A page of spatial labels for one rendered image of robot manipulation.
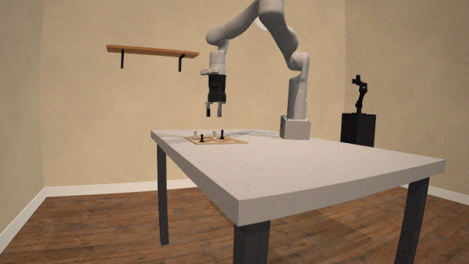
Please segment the brown and cream chessboard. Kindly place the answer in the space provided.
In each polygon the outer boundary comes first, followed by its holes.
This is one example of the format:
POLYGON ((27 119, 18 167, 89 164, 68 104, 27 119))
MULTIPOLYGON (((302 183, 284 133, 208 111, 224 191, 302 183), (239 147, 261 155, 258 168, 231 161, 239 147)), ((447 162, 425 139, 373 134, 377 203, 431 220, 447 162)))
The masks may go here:
POLYGON ((217 139, 213 139, 213 136, 204 136, 204 142, 199 142, 201 140, 200 136, 197 136, 198 139, 193 139, 193 136, 185 137, 190 142, 193 142, 196 145, 201 144, 248 144, 248 142, 236 139, 230 136, 224 136, 224 139, 220 139, 220 136, 217 136, 217 139))

